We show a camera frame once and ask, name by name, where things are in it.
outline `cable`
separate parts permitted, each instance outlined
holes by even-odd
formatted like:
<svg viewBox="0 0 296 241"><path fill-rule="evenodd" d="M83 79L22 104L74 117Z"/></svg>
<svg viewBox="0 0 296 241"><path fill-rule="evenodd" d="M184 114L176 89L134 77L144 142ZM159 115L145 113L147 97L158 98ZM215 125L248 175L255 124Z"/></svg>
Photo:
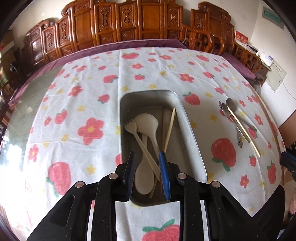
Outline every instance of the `cable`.
<svg viewBox="0 0 296 241"><path fill-rule="evenodd" d="M296 99L291 95L291 93L288 91L288 89L287 89L287 87L285 86L284 82L282 82L282 83L283 83L283 85L284 85L286 91L289 93L289 95L290 95L294 100L296 100Z"/></svg>

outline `wall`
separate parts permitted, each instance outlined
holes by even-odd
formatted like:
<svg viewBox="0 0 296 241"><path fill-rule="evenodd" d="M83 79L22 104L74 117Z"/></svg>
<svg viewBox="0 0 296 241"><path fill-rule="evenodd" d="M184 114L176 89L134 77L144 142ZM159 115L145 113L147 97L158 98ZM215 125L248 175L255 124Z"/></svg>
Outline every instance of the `wall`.
<svg viewBox="0 0 296 241"><path fill-rule="evenodd" d="M268 7L260 0L251 44L259 49L259 54L265 52L273 57L287 72L283 83L296 98L296 43L286 27L281 29L261 17L263 6ZM289 95L283 84L274 93L265 83L262 86L261 95L269 105L278 126L289 118L296 109L296 100Z"/></svg>
<svg viewBox="0 0 296 241"><path fill-rule="evenodd" d="M208 0L225 9L231 16L231 23L251 39L258 12L259 0ZM12 24L17 47L23 47L23 38L35 24L47 18L61 18L61 10L70 0L34 0ZM198 0L176 0L184 6L184 22L190 23L190 9L197 9Z"/></svg>

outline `silver screw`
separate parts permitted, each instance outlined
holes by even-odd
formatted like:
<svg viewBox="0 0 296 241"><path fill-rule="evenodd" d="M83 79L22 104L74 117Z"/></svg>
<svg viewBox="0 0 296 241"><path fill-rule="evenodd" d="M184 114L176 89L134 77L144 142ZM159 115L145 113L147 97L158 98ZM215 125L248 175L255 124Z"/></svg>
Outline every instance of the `silver screw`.
<svg viewBox="0 0 296 241"><path fill-rule="evenodd" d="M118 178L118 175L117 175L116 173L111 173L111 174L109 175L109 178L110 178L110 179L116 179L116 178Z"/></svg>
<svg viewBox="0 0 296 241"><path fill-rule="evenodd" d="M212 185L213 185L213 187L215 187L215 188L219 188L219 187L221 186L220 182L217 182L217 181L213 181L213 182L212 182Z"/></svg>
<svg viewBox="0 0 296 241"><path fill-rule="evenodd" d="M178 174L178 178L180 178L180 179L185 179L187 176L186 176L186 174L185 173L179 173Z"/></svg>
<svg viewBox="0 0 296 241"><path fill-rule="evenodd" d="M84 183L82 181L75 183L75 187L77 187L77 188L81 188L81 187L83 187L83 185L84 185Z"/></svg>

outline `white floral tablecloth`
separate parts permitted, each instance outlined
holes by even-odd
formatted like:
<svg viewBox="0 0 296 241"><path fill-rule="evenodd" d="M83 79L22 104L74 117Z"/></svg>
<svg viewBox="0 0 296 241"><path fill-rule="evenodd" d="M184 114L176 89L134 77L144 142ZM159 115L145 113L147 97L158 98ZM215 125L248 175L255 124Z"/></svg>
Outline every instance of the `white floral tablecloth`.
<svg viewBox="0 0 296 241"><path fill-rule="evenodd" d="M26 215L20 219L10 211L10 222L28 236L75 182L97 182L114 172L121 163L120 99L128 92L153 89L180 96L208 182L219 180L253 216L280 183L276 141L281 151L284 146L275 126L274 138L250 85L221 56L136 48L84 57L59 72L39 107L26 147L26 195L21 200ZM218 106L218 100L228 97L238 105L237 114L256 127L249 132L261 158L246 141L238 147L234 124ZM118 240L178 240L179 203L143 208L128 202L116 209Z"/></svg>

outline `metal tray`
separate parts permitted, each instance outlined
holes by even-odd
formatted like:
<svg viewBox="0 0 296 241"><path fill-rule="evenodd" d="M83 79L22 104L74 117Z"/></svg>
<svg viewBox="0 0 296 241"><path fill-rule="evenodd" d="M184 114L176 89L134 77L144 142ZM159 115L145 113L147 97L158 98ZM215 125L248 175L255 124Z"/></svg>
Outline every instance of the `metal tray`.
<svg viewBox="0 0 296 241"><path fill-rule="evenodd" d="M132 92L121 98L120 125L123 162L128 161L129 154L132 150L136 152L137 165L142 159L142 151L136 139L124 129L124 124L128 120L135 118L141 113L149 113L157 118L159 125L156 132L156 139L160 149L162 149L163 108L165 108L165 136L168 131L172 110L173 108L176 109L174 125L166 151L167 161L177 164L181 172L194 177L196 181L206 183L207 173L190 122L179 96L169 90ZM147 149L154 160L157 161L149 138ZM149 198L148 194L139 194L136 188L133 187L131 201L139 206L152 206L167 203L159 182L157 182L152 198Z"/></svg>

